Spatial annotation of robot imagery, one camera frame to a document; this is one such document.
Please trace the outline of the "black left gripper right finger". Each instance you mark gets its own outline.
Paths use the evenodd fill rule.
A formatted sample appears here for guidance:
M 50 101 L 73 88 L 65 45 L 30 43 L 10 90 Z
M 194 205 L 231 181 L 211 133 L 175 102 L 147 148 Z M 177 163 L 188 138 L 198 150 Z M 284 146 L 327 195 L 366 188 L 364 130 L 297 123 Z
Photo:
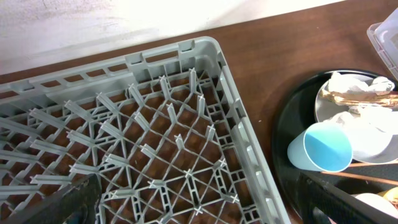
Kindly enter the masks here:
M 392 223 L 388 215 L 334 187 L 308 172 L 298 178 L 297 205 L 304 223 L 383 224 Z

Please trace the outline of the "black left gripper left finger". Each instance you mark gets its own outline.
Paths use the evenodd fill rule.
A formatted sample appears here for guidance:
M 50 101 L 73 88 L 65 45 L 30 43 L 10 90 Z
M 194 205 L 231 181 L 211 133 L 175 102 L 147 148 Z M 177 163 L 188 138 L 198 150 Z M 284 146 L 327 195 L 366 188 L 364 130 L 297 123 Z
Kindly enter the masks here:
M 101 199 L 97 176 L 90 174 L 55 192 L 37 205 L 17 212 L 2 223 L 95 223 L 96 210 Z

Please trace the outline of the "pink plastic cup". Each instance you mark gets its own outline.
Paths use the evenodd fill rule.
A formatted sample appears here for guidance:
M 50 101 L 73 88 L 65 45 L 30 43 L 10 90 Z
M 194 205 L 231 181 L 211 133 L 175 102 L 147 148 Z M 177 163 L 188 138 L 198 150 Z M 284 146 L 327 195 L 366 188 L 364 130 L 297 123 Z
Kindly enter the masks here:
M 397 218 L 397 209 L 387 199 L 372 193 L 353 195 L 354 198 L 380 210 L 394 218 Z

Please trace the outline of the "light blue plastic cup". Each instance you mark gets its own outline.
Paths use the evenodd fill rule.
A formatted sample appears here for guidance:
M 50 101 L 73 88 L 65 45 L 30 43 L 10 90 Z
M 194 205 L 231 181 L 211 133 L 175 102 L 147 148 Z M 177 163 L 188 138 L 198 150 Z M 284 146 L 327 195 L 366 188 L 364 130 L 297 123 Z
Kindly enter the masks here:
M 353 148 L 342 127 L 314 123 L 289 144 L 287 157 L 302 170 L 341 172 L 351 164 Z

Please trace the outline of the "white napkin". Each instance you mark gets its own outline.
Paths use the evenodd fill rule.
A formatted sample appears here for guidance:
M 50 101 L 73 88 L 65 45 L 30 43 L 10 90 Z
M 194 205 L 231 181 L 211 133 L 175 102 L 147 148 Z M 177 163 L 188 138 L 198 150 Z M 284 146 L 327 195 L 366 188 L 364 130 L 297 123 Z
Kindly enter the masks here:
M 317 95 L 317 120 L 339 124 L 347 132 L 355 159 L 369 159 L 389 148 L 396 150 L 395 87 L 386 77 L 333 72 Z

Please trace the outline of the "gold snack wrapper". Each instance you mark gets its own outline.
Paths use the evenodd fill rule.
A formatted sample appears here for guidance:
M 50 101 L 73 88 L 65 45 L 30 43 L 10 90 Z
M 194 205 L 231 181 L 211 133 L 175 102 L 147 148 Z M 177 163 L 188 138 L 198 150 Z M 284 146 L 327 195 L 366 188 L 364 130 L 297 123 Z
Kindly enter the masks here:
M 337 105 L 346 106 L 383 106 L 397 108 L 396 91 L 338 93 L 321 90 L 320 96 Z

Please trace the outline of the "yellow plastic bowl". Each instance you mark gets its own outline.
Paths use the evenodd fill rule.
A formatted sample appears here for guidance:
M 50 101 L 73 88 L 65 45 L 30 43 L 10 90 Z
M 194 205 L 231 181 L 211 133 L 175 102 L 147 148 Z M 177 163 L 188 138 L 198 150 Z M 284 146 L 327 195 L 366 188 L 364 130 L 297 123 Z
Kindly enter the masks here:
M 398 187 L 380 192 L 378 195 L 388 200 L 396 209 L 398 209 Z

